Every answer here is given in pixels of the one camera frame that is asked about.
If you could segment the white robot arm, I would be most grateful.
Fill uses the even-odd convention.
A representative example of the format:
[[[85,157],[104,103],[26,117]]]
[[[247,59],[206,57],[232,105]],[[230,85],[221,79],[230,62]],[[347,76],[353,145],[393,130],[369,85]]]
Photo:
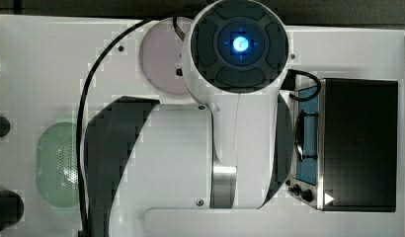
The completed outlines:
[[[139,61],[151,84],[185,103],[123,96],[89,121],[79,237],[144,237],[154,209],[264,206],[292,155],[279,17],[256,0],[218,0],[190,22],[155,25]]]

